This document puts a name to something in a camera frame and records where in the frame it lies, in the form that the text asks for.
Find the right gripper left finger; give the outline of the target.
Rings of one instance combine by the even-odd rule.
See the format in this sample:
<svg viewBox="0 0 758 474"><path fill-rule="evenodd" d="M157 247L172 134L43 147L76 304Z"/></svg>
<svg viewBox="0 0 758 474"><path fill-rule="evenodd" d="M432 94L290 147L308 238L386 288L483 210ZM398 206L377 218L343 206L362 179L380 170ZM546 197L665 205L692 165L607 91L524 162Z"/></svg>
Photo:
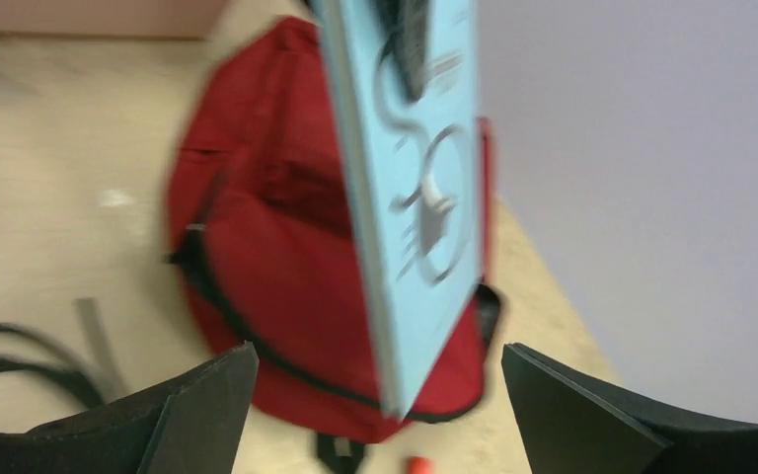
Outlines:
<svg viewBox="0 0 758 474"><path fill-rule="evenodd" d="M229 473L258 364L246 343L103 407L0 434L0 473Z"/></svg>

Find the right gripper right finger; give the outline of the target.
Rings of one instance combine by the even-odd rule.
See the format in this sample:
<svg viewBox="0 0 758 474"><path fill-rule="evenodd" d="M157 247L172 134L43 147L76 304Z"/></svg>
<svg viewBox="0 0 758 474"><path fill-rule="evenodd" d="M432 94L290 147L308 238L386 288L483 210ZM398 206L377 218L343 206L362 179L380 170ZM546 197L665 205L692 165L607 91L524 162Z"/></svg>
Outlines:
<svg viewBox="0 0 758 474"><path fill-rule="evenodd" d="M501 367L532 472L756 473L758 424L674 407L523 344Z"/></svg>

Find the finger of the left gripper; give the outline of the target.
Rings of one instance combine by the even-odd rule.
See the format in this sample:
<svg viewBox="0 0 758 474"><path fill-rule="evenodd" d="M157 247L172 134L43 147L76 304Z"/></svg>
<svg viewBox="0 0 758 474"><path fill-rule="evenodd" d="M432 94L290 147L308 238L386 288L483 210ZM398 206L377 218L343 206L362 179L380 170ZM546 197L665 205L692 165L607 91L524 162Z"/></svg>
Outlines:
<svg viewBox="0 0 758 474"><path fill-rule="evenodd" d="M378 19L391 40L407 100L418 101L427 83L429 0L376 0Z"/></svg>

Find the light blue book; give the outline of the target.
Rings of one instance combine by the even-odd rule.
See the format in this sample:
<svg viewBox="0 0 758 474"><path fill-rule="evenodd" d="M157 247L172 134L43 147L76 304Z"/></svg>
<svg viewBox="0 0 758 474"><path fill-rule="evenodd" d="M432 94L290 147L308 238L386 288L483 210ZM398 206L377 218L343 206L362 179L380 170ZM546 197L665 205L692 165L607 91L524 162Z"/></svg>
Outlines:
<svg viewBox="0 0 758 474"><path fill-rule="evenodd" d="M409 102L374 1L312 5L379 374L402 420L483 273L477 5L430 1L427 83Z"/></svg>

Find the red student backpack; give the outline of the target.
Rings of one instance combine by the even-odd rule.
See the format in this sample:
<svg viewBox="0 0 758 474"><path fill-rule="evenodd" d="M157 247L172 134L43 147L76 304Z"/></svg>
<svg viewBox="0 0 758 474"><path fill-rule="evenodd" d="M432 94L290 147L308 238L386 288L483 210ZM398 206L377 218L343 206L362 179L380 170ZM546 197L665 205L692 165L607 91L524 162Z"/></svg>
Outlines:
<svg viewBox="0 0 758 474"><path fill-rule="evenodd" d="M405 427L380 412L314 26L283 16L219 64L167 197L171 264L210 349L251 343L253 405L333 473Z"/></svg>

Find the red orange crayon marker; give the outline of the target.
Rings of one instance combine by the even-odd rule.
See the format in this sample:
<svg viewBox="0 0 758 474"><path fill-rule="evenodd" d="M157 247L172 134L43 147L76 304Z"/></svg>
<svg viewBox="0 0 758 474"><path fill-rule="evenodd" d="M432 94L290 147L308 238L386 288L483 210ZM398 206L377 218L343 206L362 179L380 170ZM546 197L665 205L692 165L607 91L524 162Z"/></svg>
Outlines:
<svg viewBox="0 0 758 474"><path fill-rule="evenodd" d="M411 456L406 460L407 474L433 474L433 462L422 456Z"/></svg>

